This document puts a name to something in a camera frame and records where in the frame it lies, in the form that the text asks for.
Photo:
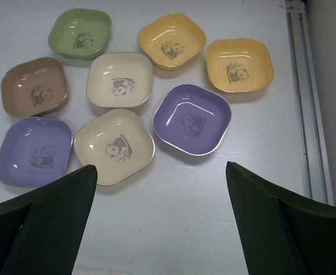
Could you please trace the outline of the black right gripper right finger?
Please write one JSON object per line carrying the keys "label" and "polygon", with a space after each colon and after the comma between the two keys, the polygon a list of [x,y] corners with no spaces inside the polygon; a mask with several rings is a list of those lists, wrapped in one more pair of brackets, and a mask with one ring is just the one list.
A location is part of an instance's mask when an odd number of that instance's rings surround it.
{"label": "black right gripper right finger", "polygon": [[249,274],[336,274],[336,207],[226,165]]}

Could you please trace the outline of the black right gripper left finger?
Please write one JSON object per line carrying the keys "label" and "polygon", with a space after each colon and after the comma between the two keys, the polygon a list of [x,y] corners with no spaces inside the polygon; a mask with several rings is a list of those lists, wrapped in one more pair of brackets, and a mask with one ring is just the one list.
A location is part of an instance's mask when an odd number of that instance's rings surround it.
{"label": "black right gripper left finger", "polygon": [[0,274],[71,274],[97,177],[83,166],[0,203]]}

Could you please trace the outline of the purple panda plate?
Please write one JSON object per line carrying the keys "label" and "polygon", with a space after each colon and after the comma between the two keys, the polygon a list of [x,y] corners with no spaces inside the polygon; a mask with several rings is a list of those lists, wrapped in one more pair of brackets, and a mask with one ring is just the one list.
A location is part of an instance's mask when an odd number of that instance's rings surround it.
{"label": "purple panda plate", "polygon": [[222,142],[231,121],[225,98],[193,84],[173,87],[153,116],[153,129],[163,142],[188,155],[204,156]]}
{"label": "purple panda plate", "polygon": [[73,148],[69,126],[58,119],[27,117],[12,125],[0,147],[0,181],[38,188],[66,173]]}

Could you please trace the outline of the brown panda plate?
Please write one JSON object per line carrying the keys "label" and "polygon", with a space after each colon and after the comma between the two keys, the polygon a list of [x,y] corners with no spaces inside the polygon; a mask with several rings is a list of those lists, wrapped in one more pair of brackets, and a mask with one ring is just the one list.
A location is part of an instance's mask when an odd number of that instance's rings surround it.
{"label": "brown panda plate", "polygon": [[43,116],[58,111],[69,100],[64,67],[51,57],[19,64],[2,78],[1,97],[4,110],[14,117]]}

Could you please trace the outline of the yellow panda plate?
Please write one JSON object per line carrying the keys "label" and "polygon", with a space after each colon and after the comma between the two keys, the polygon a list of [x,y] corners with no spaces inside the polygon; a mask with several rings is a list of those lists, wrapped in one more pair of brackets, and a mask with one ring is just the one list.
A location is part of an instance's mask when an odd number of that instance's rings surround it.
{"label": "yellow panda plate", "polygon": [[208,46],[205,59],[208,78],[221,93],[261,90],[274,79],[267,47],[253,38],[216,40]]}
{"label": "yellow panda plate", "polygon": [[171,71],[198,56],[207,38],[190,17],[169,13],[141,28],[137,41],[156,66]]}

